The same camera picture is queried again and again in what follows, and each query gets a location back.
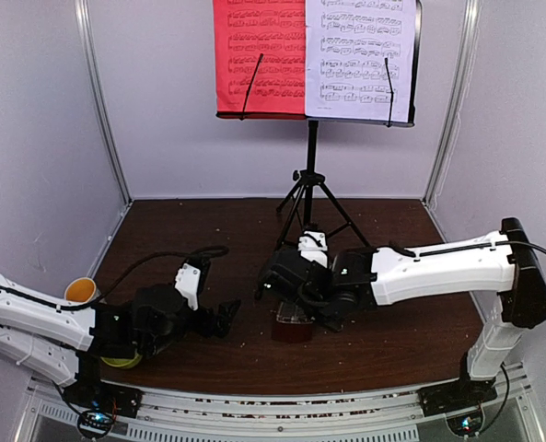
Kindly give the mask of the red sheet music page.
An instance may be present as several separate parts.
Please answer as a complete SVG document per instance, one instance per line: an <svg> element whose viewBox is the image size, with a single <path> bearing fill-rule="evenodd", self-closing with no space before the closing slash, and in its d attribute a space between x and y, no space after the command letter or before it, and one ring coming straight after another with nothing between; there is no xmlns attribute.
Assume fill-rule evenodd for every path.
<svg viewBox="0 0 546 442"><path fill-rule="evenodd" d="M216 111L221 115L305 114L305 3L217 0Z"/></svg>

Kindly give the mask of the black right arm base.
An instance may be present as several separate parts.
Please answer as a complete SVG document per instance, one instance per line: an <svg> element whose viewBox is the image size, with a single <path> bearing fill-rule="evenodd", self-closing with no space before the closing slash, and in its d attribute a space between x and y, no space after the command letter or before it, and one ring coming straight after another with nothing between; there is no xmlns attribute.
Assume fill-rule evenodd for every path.
<svg viewBox="0 0 546 442"><path fill-rule="evenodd" d="M473 379L464 369L456 380L420 388L417 394L423 414L428 417L475 407L496 399L494 383L495 378Z"/></svg>

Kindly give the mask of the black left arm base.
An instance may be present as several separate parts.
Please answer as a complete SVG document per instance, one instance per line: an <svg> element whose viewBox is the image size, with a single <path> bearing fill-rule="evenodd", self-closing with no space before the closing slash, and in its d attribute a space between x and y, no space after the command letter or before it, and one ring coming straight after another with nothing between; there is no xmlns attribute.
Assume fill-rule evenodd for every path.
<svg viewBox="0 0 546 442"><path fill-rule="evenodd" d="M128 418L137 416L143 399L140 389L104 381L77 381L65 387L63 395L74 405Z"/></svg>

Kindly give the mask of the white sheet music page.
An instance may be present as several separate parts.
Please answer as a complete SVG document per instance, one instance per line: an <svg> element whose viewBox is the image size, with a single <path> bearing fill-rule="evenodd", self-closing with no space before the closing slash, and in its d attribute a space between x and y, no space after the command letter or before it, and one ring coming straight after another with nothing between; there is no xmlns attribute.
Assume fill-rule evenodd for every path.
<svg viewBox="0 0 546 442"><path fill-rule="evenodd" d="M305 19L307 117L414 124L420 2L307 1Z"/></svg>

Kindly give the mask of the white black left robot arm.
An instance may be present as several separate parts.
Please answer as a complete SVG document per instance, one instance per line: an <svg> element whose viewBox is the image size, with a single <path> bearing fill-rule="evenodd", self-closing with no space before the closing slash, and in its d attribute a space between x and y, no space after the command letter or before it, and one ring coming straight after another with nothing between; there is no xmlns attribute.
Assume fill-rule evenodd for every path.
<svg viewBox="0 0 546 442"><path fill-rule="evenodd" d="M91 409L110 401L99 380L99 360L148 360L194 332L228 335L241 302L216 309L199 304L210 261L186 259L173 282L138 289L120 305L99 295L84 302L52 297L18 285L0 273L0 353L60 387L73 386Z"/></svg>

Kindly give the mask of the brown wooden metronome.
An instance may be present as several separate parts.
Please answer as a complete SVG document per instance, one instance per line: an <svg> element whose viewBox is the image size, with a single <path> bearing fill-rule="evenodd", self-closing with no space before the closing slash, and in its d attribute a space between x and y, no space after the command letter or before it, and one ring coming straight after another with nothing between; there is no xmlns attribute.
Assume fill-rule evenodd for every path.
<svg viewBox="0 0 546 442"><path fill-rule="evenodd" d="M312 340L314 324L302 308L281 301L274 311L271 338L279 343L307 343Z"/></svg>

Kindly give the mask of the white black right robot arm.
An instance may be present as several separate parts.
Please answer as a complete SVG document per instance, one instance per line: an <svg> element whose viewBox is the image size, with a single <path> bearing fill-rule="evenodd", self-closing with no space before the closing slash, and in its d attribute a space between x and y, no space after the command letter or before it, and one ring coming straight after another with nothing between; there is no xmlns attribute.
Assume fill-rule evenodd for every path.
<svg viewBox="0 0 546 442"><path fill-rule="evenodd" d="M292 249L275 250L259 273L255 297L269 293L338 330L347 315L420 297L488 291L493 310L450 386L456 405L485 391L525 330L546 321L546 281L518 219L483 236L414 248L395 243L351 248L331 256L323 233L306 230Z"/></svg>

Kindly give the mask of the black perforated music stand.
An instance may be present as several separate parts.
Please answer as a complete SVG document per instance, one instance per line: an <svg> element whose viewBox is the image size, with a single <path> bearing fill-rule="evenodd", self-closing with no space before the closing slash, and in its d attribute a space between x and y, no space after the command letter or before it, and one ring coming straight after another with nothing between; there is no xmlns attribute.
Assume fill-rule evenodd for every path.
<svg viewBox="0 0 546 442"><path fill-rule="evenodd" d="M284 115L284 114L255 114L255 115L221 115L216 112L217 116L221 119L278 119L278 120L304 120L308 124L308 153L307 153L307 165L304 169L298 170L294 174L295 183L293 188L289 191L286 197L279 204L279 210L287 212L287 219L289 222L299 222L301 224L308 224L311 220L311 212L313 205L313 195L315 191L325 191L327 186L324 177L315 170L316 161L316 149L319 124L322 119L310 119L306 113L303 116L298 115ZM385 127L402 127L402 126L387 126L385 124L377 124Z"/></svg>

